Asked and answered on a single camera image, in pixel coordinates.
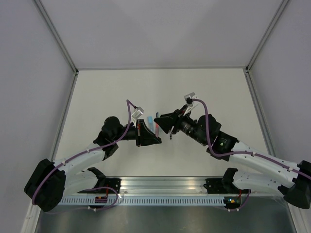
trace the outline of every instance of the metal frame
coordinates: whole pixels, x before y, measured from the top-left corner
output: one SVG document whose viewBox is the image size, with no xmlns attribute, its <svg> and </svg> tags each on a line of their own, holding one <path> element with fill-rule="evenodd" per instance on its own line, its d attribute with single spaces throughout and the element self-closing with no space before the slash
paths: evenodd
<svg viewBox="0 0 311 233">
<path fill-rule="evenodd" d="M 59 46 L 65 60 L 67 61 L 68 65 L 72 69 L 73 73 L 76 75 L 78 73 L 78 69 L 75 66 L 72 58 L 70 57 L 62 39 L 60 38 L 54 24 L 51 21 L 51 18 L 48 15 L 48 12 L 46 11 L 45 7 L 43 6 L 41 0 L 33 0 L 35 7 L 37 8 L 38 12 L 40 13 L 42 19 L 47 24 L 48 29 L 50 30 L 53 38 L 55 39 L 57 45 Z"/>
<path fill-rule="evenodd" d="M 274 30 L 277 22 L 279 21 L 279 19 L 281 18 L 282 14 L 284 13 L 286 7 L 288 6 L 288 4 L 290 3 L 291 0 L 283 0 L 280 4 L 280 6 L 278 7 L 275 15 L 273 16 L 268 28 L 266 29 L 263 37 L 261 38 L 259 44 L 257 45 L 257 48 L 255 49 L 251 60 L 249 61 L 248 65 L 246 66 L 246 70 L 247 72 L 249 72 L 249 70 L 253 67 L 258 55 L 260 54 L 262 48 L 264 47 L 265 43 L 267 42 L 267 40 L 269 39 L 272 31 Z"/>
</svg>

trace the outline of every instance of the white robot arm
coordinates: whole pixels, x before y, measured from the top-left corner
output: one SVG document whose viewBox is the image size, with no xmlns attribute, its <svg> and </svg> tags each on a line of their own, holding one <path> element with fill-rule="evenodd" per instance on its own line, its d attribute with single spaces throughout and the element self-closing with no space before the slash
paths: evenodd
<svg viewBox="0 0 311 233">
<path fill-rule="evenodd" d="M 222 178 L 222 184 L 228 193 L 239 190 L 252 190 L 283 196 L 290 204 L 303 209 L 310 208 L 311 202 L 311 163 L 300 164 L 277 159 L 220 131 L 221 124 L 207 112 L 207 107 L 194 93 L 185 96 L 186 105 L 173 113 L 161 115 L 156 124 L 165 133 L 176 134 L 182 131 L 203 146 L 216 159 L 239 163 L 262 174 L 238 171 L 229 168 Z M 190 118 L 194 102 L 201 102 L 205 115 L 198 120 Z"/>
<path fill-rule="evenodd" d="M 142 113 L 143 110 L 136 107 L 129 126 L 122 126 L 118 118 L 110 116 L 98 137 L 82 152 L 54 162 L 48 159 L 39 162 L 25 186 L 25 193 L 47 212 L 65 196 L 104 186 L 105 175 L 98 169 L 83 169 L 109 158 L 118 149 L 114 142 L 120 138 L 135 140 L 138 147 L 162 142 L 147 128 L 143 119 L 138 119 Z"/>
</svg>

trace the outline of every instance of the white wall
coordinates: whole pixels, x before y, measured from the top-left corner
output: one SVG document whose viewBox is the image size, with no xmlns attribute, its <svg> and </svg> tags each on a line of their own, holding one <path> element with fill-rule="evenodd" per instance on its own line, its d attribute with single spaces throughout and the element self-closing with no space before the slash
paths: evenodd
<svg viewBox="0 0 311 233">
<path fill-rule="evenodd" d="M 310 12 L 291 1 L 251 70 L 276 153 L 295 162 L 311 161 Z"/>
<path fill-rule="evenodd" d="M 243 70 L 239 69 L 141 69 L 80 71 L 72 95 L 56 158 L 76 154 L 97 136 L 104 121 L 116 116 L 127 122 L 126 99 L 144 109 L 141 117 L 171 113 L 185 104 L 184 95 L 195 92 L 222 131 L 266 152 L 255 108 Z M 202 105 L 191 113 L 198 119 Z M 160 132 L 162 144 L 138 148 L 133 141 L 119 142 L 119 149 L 94 164 L 106 176 L 221 176 L 228 167 L 242 165 L 217 160 L 206 147 L 184 133 L 170 140 Z"/>
<path fill-rule="evenodd" d="M 42 0 L 79 69 L 246 66 L 281 0 Z"/>
<path fill-rule="evenodd" d="M 24 186 L 48 157 L 73 73 L 31 0 L 0 3 L 0 226 L 17 233 Z"/>
</svg>

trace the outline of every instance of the purple cable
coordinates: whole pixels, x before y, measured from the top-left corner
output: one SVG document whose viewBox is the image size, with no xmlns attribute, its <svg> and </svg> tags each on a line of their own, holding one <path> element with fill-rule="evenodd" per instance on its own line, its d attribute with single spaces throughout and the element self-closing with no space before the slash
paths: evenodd
<svg viewBox="0 0 311 233">
<path fill-rule="evenodd" d="M 85 150 L 85 151 L 83 151 L 83 152 L 80 152 L 80 153 L 78 153 L 78 154 L 76 154 L 76 155 L 70 157 L 69 159 L 67 159 L 67 160 L 65 161 L 65 163 L 70 162 L 71 160 L 73 160 L 73 159 L 79 157 L 79 156 L 82 155 L 82 154 L 86 154 L 86 153 L 92 152 L 92 151 L 94 151 L 94 150 L 99 150 L 99 149 L 102 149 L 102 148 L 105 148 L 105 147 L 110 147 L 111 145 L 116 144 L 117 142 L 121 141 L 121 140 L 124 138 L 124 136 L 126 135 L 126 133 L 127 133 L 127 131 L 129 130 L 129 128 L 130 128 L 130 124 L 131 124 L 131 109 L 130 109 L 130 105 L 134 106 L 134 104 L 132 104 L 131 101 L 129 101 L 129 100 L 126 100 L 126 103 L 127 103 L 127 110 L 128 110 L 128 123 L 127 123 L 127 127 L 126 127 L 124 133 L 122 134 L 122 136 L 121 136 L 119 139 L 117 139 L 116 141 L 114 141 L 114 142 L 112 142 L 112 143 L 109 143 L 109 144 L 107 144 L 107 145 L 104 145 L 104 146 L 101 146 L 101 147 L 95 147 L 95 148 L 93 148 L 93 149 L 90 149 L 89 151 Z M 49 174 L 42 180 L 42 182 L 39 184 L 38 188 L 36 189 L 36 191 L 35 191 L 35 193 L 34 193 L 34 195 L 33 195 L 33 199 L 32 199 L 32 204 L 33 204 L 33 205 L 36 205 L 36 203 L 35 203 L 35 198 L 36 198 L 36 196 L 37 196 L 39 190 L 41 189 L 42 185 L 45 183 L 45 181 L 47 181 L 47 179 L 48 179 L 56 170 L 58 170 L 58 169 L 59 169 L 61 166 L 63 166 L 63 165 L 64 165 L 64 164 L 62 164 L 62 163 L 59 164 L 59 165 L 57 165 L 57 166 L 56 166 L 52 171 L 50 171 Z"/>
<path fill-rule="evenodd" d="M 206 137 L 207 137 L 207 144 L 208 144 L 208 148 L 209 148 L 209 151 L 211 152 L 211 154 L 215 157 L 224 157 L 224 156 L 228 156 L 228 155 L 233 155 L 233 154 L 249 154 L 249 155 L 252 155 L 253 153 L 252 152 L 247 152 L 247 151 L 232 151 L 232 152 L 229 152 L 229 153 L 224 153 L 224 154 L 217 154 L 213 151 L 213 148 L 212 148 L 212 145 L 211 145 L 211 142 L 210 142 L 210 138 L 209 138 L 209 128 L 208 128 L 208 110 L 207 110 L 207 106 L 206 104 L 204 103 L 203 100 L 199 100 L 199 99 L 194 99 L 193 101 L 197 101 L 197 102 L 200 102 L 201 104 L 203 104 L 203 107 L 204 107 L 204 111 L 205 111 L 205 126 L 206 126 Z M 271 159 L 267 156 L 264 156 L 262 154 L 255 154 L 254 156 L 257 156 L 259 158 L 262 158 L 262 159 L 265 159 L 265 160 L 268 160 L 274 164 L 277 164 L 283 168 L 286 168 L 287 170 L 290 169 L 289 166 L 286 166 L 278 161 L 275 161 L 274 159 Z M 304 177 L 306 177 L 307 179 L 311 180 L 311 176 L 301 172 L 301 171 L 298 171 L 296 169 L 293 169 L 292 170 L 293 172 L 299 174 L 299 175 L 302 175 Z"/>
<path fill-rule="evenodd" d="M 94 191 L 94 190 L 99 190 L 99 189 L 110 189 L 111 191 L 113 191 L 115 194 L 116 194 L 116 199 L 113 201 L 113 203 L 109 206 L 105 206 L 105 207 L 102 207 L 102 208 L 96 208 L 96 211 L 98 210 L 107 210 L 107 209 L 110 209 L 112 206 L 114 206 L 117 201 L 118 201 L 118 193 L 115 189 L 113 188 L 110 188 L 110 187 L 99 187 L 99 188 L 92 188 L 92 189 L 87 189 L 85 191 Z M 55 215 L 55 214 L 61 214 L 61 213 L 65 213 L 67 211 L 72 211 L 72 210 L 85 210 L 85 209 L 88 209 L 88 207 L 78 207 L 78 208 L 74 208 L 74 209 L 70 209 L 70 210 L 64 210 L 64 211 L 59 211 L 59 212 L 46 212 L 46 214 L 49 214 L 49 215 Z"/>
</svg>

